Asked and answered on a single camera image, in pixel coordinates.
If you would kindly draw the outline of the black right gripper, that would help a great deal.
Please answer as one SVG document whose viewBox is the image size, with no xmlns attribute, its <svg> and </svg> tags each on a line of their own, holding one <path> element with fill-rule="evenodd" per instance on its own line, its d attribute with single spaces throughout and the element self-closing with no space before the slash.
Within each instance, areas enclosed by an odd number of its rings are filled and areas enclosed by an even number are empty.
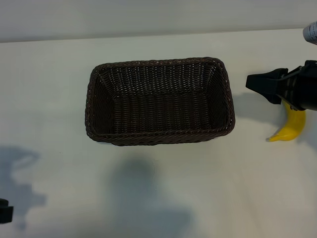
<svg viewBox="0 0 317 238">
<path fill-rule="evenodd" d="M 280 79 L 279 87 L 277 81 L 252 81 L 256 79 Z M 246 87 L 262 95 L 272 104 L 281 104 L 283 99 L 296 111 L 315 111 L 317 109 L 317 62 L 307 60 L 303 66 L 289 73 L 286 68 L 278 68 L 267 73 L 248 75 Z"/>
</svg>

